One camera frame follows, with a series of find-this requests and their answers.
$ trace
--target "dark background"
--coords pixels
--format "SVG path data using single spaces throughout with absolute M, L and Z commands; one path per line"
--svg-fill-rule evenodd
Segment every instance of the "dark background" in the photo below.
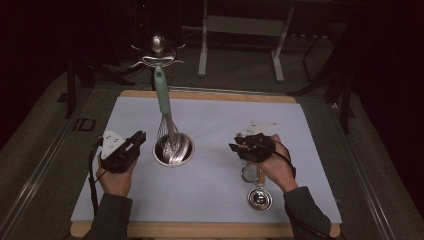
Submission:
M 179 1 L 164 2 L 172 6 Z M 279 1 L 210 1 L 210 12 L 231 16 L 282 19 L 272 7 Z M 185 0 L 167 11 L 178 21 L 163 24 L 201 26 L 202 1 Z M 19 127 L 49 83 L 66 70 L 75 54 L 116 64 L 113 47 L 119 34 L 134 26 L 135 1 L 2 1 L 0 3 L 0 147 Z M 423 7 L 421 3 L 382 1 L 373 8 L 338 8 L 352 15 L 350 33 L 333 52 L 333 62 L 355 67 L 354 91 L 385 144 L 410 196 L 424 214 Z M 291 33 L 320 29 L 323 7 L 298 8 Z M 332 15 L 345 20 L 344 14 Z M 180 32 L 171 35 L 178 38 Z

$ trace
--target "table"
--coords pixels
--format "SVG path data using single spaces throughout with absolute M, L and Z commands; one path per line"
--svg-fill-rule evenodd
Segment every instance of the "table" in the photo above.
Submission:
M 155 98 L 155 92 L 124 91 L 122 97 Z M 239 95 L 171 92 L 171 99 L 247 101 L 263 103 L 295 103 L 287 96 Z M 90 229 L 90 221 L 73 221 L 72 235 L 83 236 Z M 338 224 L 333 224 L 331 235 L 340 233 Z M 129 237 L 172 238 L 273 238 L 292 236 L 289 223 L 237 223 L 237 222 L 134 222 L 128 225 Z

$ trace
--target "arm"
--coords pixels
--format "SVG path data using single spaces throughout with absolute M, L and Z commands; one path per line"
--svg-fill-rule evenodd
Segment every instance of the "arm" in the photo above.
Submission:
M 273 135 L 272 139 L 281 143 L 278 135 Z M 275 144 L 276 151 L 290 160 L 288 150 L 279 143 Z M 330 233 L 330 220 L 315 205 L 309 189 L 307 187 L 298 187 L 291 168 L 284 160 L 273 154 L 264 162 L 259 163 L 258 166 L 283 191 L 286 212 L 290 217 L 293 234 L 296 239 L 321 239 L 302 228 L 301 223 L 324 234 Z
M 127 198 L 136 161 L 124 173 L 110 173 L 99 167 L 97 178 L 104 190 L 97 214 L 84 240 L 127 239 L 132 200 Z

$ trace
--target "metal frame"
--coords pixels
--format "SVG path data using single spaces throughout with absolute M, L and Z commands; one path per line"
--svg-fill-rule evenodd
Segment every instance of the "metal frame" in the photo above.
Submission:
M 264 36 L 279 37 L 277 47 L 271 51 L 277 82 L 284 82 L 283 70 L 281 68 L 280 54 L 290 22 L 293 17 L 294 7 L 290 7 L 285 21 L 248 19 L 222 16 L 208 16 L 208 0 L 203 1 L 203 26 L 202 26 L 202 49 L 200 52 L 198 76 L 206 76 L 206 65 L 208 60 L 208 31 L 227 32 L 241 34 L 256 34 Z

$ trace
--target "whisk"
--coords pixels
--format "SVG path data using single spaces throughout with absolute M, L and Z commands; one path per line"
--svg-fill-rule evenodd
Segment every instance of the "whisk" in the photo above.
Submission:
M 156 94 L 159 100 L 159 108 L 162 113 L 162 120 L 158 130 L 158 144 L 164 152 L 171 153 L 171 156 L 178 156 L 181 149 L 181 134 L 172 121 L 171 104 L 169 101 L 168 85 L 162 67 L 155 67 L 154 72 Z

